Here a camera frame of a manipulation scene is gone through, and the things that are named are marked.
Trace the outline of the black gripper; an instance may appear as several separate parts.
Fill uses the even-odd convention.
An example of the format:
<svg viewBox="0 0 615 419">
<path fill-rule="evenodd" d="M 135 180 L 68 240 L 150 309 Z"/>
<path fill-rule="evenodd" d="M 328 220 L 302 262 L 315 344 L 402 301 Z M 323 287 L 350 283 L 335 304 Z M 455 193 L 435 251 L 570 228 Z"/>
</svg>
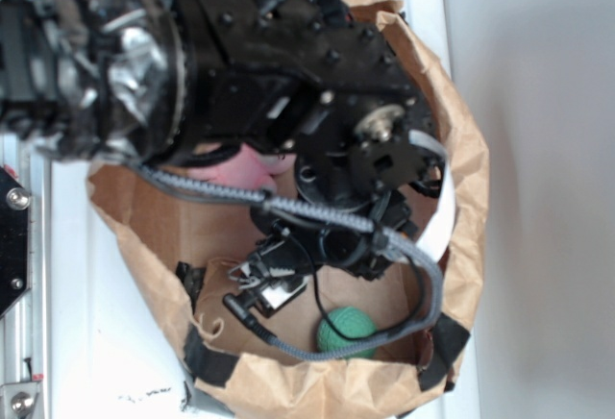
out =
<svg viewBox="0 0 615 419">
<path fill-rule="evenodd" d="M 402 234 L 416 232 L 416 225 L 410 220 L 411 208 L 398 190 L 384 193 L 378 201 L 356 212 L 333 213 L 330 208 L 322 208 L 317 215 L 319 208 L 308 206 L 304 200 L 293 200 L 291 204 L 300 204 L 303 210 L 252 208 L 251 220 L 267 235 L 302 246 L 313 271 L 328 265 L 373 281 L 402 257 L 386 249 L 385 235 L 378 230 L 367 232 L 362 225 L 369 220 Z"/>
</svg>

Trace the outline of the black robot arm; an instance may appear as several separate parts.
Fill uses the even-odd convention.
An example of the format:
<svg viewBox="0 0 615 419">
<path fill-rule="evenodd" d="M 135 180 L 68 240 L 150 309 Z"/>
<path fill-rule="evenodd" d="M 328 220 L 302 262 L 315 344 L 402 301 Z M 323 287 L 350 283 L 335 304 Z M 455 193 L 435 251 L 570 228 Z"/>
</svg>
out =
<svg viewBox="0 0 615 419">
<path fill-rule="evenodd" d="M 366 278 L 434 270 L 448 155 L 400 51 L 343 0 L 1 0 L 1 129 L 53 160 L 352 239 Z"/>
</svg>

